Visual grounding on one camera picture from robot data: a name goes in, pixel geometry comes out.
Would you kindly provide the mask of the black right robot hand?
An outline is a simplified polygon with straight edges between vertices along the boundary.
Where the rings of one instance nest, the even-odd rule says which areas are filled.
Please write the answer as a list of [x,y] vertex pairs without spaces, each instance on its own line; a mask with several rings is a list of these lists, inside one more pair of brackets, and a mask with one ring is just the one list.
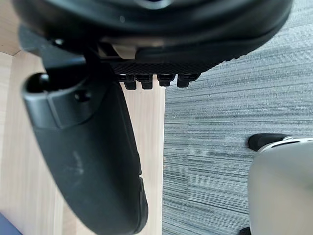
[[185,88],[268,42],[291,0],[14,0],[42,59],[22,98],[65,201],[98,235],[135,235],[149,207],[123,88]]

